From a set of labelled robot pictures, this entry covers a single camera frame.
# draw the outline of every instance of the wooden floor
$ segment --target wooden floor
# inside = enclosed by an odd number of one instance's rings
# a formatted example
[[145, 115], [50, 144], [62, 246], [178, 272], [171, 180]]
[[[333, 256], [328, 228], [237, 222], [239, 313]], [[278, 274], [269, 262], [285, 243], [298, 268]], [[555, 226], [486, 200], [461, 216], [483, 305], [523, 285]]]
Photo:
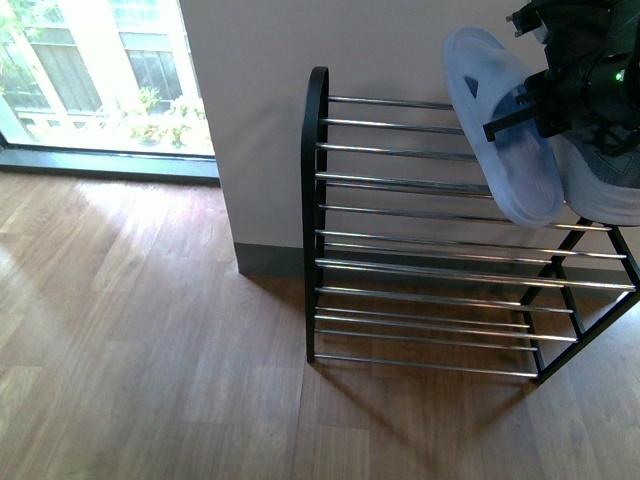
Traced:
[[0, 479], [637, 479], [640, 318], [535, 388], [304, 361], [215, 188], [0, 174]]

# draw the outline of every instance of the white wall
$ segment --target white wall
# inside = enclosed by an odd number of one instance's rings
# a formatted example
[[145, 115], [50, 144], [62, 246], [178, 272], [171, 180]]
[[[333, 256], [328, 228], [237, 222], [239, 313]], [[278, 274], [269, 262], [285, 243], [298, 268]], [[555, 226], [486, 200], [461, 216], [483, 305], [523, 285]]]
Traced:
[[441, 49], [454, 29], [491, 31], [532, 70], [533, 35], [505, 17], [524, 0], [183, 0], [237, 243], [300, 247], [300, 127], [311, 69], [331, 93], [446, 101]]

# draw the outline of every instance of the building window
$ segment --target building window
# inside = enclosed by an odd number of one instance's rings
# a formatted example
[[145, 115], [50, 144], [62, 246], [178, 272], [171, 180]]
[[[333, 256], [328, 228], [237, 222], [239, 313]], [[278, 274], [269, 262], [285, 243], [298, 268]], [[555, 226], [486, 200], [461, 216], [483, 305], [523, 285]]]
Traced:
[[51, 110], [11, 37], [0, 40], [0, 93], [17, 110]]
[[69, 113], [93, 113], [102, 102], [71, 32], [65, 28], [44, 28], [29, 37], [60, 100]]

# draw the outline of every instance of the gray sneaker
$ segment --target gray sneaker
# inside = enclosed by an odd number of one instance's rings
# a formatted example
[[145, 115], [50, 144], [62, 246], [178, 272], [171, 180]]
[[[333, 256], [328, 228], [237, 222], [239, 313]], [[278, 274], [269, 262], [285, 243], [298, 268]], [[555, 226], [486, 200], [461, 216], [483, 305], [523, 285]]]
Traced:
[[578, 215], [609, 225], [640, 225], [640, 151], [603, 155], [589, 142], [593, 128], [553, 137], [564, 198]]

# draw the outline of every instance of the white slide sandal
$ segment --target white slide sandal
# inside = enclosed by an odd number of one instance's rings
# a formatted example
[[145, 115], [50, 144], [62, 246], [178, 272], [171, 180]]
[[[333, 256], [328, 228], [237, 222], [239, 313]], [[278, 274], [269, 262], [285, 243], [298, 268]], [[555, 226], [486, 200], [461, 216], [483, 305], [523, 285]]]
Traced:
[[483, 128], [524, 108], [515, 97], [524, 91], [529, 69], [493, 35], [471, 27], [449, 36], [443, 60], [451, 103], [498, 207], [525, 227], [555, 220], [563, 204], [560, 174], [535, 122], [501, 130], [495, 142], [487, 141]]

